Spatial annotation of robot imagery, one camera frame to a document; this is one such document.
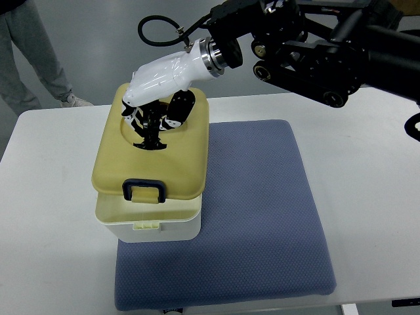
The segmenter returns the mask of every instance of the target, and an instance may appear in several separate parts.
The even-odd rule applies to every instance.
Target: gray floor
[[[131,73],[142,64],[161,56],[180,51],[182,45],[156,48],[144,44],[137,35],[141,18],[161,14],[173,18],[186,28],[207,14],[221,0],[35,0],[45,28],[56,54],[63,64],[73,91],[78,97],[95,105],[111,104],[116,89],[128,82]],[[332,26],[334,19],[320,20]],[[171,26],[153,24],[148,35],[157,40],[172,39]],[[400,29],[420,28],[418,17],[404,18]],[[190,38],[206,36],[198,30]],[[250,36],[240,39],[244,65],[235,70],[226,70],[219,79],[208,83],[196,83],[208,97],[258,95],[285,92],[256,79],[252,67],[257,59],[248,49]],[[22,81],[39,97],[44,108],[57,108],[59,103],[38,81],[32,67],[15,49],[15,59]],[[9,141],[17,117],[0,99],[0,158]],[[420,314],[420,306],[392,308],[390,301],[358,305],[361,315]],[[336,315],[339,307],[306,308],[302,310],[270,311],[269,315]]]

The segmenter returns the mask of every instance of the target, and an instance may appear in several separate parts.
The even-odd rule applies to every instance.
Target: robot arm
[[[328,28],[308,19],[306,13],[334,15],[338,24],[334,29]],[[123,97],[123,109],[135,112],[154,107],[151,104],[157,99],[186,91],[193,81],[208,81],[223,74],[226,67],[241,66],[237,38],[248,33],[254,39],[251,49],[260,59],[254,65],[254,74],[269,84],[334,108],[344,106],[348,96],[364,83],[418,101],[420,38],[396,31],[402,16],[387,0],[227,0],[168,43],[149,41],[142,34],[142,26],[155,18],[151,16],[142,20],[138,28],[139,36],[149,45],[182,41],[188,45],[188,36],[197,27],[208,29],[211,37],[198,39],[184,52],[140,67]],[[179,27],[168,18],[157,19]],[[308,33],[320,40],[307,43]],[[164,130],[162,121],[172,121],[177,127],[188,117],[189,111],[183,110],[177,121],[168,119],[169,112],[179,110],[179,105],[171,103],[168,114],[155,119],[160,130]],[[150,119],[137,116],[142,117],[138,122],[143,132],[146,126],[149,134]],[[127,117],[138,129],[133,116]],[[420,141],[414,128],[419,120],[420,117],[409,120],[406,130],[411,130],[408,134]]]

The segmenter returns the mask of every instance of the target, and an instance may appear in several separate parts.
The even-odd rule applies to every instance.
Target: white robotic hand
[[[176,52],[141,66],[123,96],[123,104],[139,107],[179,90],[187,91],[193,81],[210,81],[222,75],[224,67],[210,37],[197,39],[190,52]]]
[[[220,52],[211,38],[198,39],[189,52],[176,52],[141,66],[122,100],[121,115],[141,137],[146,150],[160,150],[158,133],[180,127],[196,101],[188,88],[193,81],[210,81],[224,73]],[[168,107],[159,99],[174,94]]]

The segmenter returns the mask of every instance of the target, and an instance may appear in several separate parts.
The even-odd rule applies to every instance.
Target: lid handle
[[[133,191],[131,190],[132,187],[152,187],[157,188],[159,191],[159,196],[157,200],[160,203],[165,202],[166,200],[166,186],[165,183],[160,180],[152,180],[152,179],[138,179],[138,178],[129,178],[124,180],[123,183],[123,194],[124,199],[131,201],[133,196]]]

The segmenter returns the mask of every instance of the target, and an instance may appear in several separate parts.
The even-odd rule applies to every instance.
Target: yellow lid
[[[179,128],[159,133],[161,142],[167,144],[166,149],[142,150],[133,143],[141,143],[143,138],[121,116],[121,100],[127,87],[128,83],[117,90],[106,121],[92,174],[94,188],[103,194],[123,195],[126,180],[140,179],[161,182],[164,192],[153,184],[146,188],[129,186],[135,202],[157,203],[160,194],[165,194],[163,201],[165,198],[191,200],[199,196],[205,186],[209,144],[209,105],[205,95],[191,89],[196,103],[188,119]]]

